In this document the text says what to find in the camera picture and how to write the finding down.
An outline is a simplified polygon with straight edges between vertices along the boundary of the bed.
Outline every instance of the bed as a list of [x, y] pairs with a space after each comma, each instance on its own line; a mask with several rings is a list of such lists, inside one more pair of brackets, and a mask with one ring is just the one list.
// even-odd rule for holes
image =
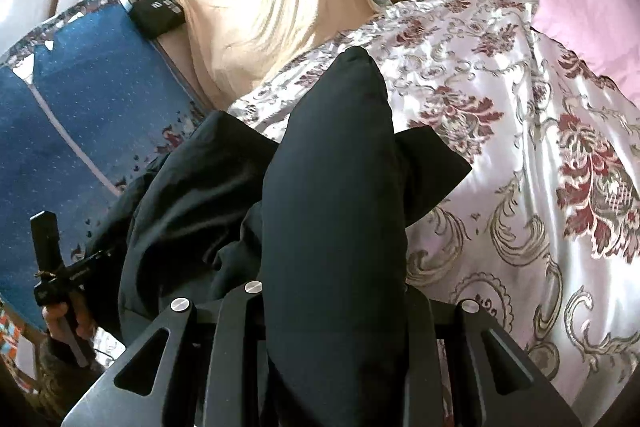
[[538, 0], [408, 0], [293, 60], [229, 112], [281, 140], [334, 58], [364, 47], [396, 131], [473, 167], [407, 230], [407, 281], [473, 298], [594, 425], [638, 364], [640, 111], [530, 26]]

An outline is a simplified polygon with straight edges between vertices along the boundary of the black bag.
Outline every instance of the black bag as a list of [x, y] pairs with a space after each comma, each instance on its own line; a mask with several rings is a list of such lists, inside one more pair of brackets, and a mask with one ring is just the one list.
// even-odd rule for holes
[[147, 39], [155, 39], [184, 23], [184, 10], [173, 0], [134, 0], [129, 17]]

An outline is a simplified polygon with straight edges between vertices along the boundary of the blue rug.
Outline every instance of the blue rug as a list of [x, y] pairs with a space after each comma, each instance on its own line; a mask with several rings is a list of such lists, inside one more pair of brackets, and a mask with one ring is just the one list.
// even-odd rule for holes
[[87, 0], [60, 20], [15, 46], [17, 59], [34, 55], [31, 85], [12, 71], [15, 55], [0, 68], [0, 297], [34, 325], [29, 218], [58, 215], [71, 263], [120, 191], [204, 119], [119, 4]]

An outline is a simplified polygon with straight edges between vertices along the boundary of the hand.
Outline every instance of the hand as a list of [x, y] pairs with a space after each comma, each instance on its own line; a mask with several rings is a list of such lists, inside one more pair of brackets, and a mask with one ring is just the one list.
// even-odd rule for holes
[[[89, 308], [86, 305], [84, 296], [78, 292], [71, 292], [69, 297], [76, 314], [76, 321], [78, 321], [76, 335], [86, 341], [91, 340], [95, 334], [96, 324]], [[47, 324], [47, 328], [49, 328], [51, 338], [65, 344], [66, 338], [65, 333], [63, 333], [62, 328], [60, 328], [60, 319], [66, 315], [67, 311], [68, 305], [64, 302], [44, 306], [42, 309], [42, 317]]]

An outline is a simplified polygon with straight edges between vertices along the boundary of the screw head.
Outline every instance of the screw head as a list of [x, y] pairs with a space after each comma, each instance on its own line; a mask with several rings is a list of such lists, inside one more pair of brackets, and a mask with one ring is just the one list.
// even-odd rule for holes
[[478, 313], [480, 311], [480, 304], [473, 299], [465, 299], [460, 303], [460, 307], [467, 313]]
[[187, 309], [189, 308], [189, 305], [191, 303], [189, 302], [189, 299], [186, 297], [178, 297], [177, 299], [174, 299], [171, 302], [171, 309], [174, 312], [183, 312], [183, 311], [187, 311]]
[[244, 291], [247, 293], [260, 293], [262, 291], [262, 283], [260, 281], [249, 281], [244, 285]]

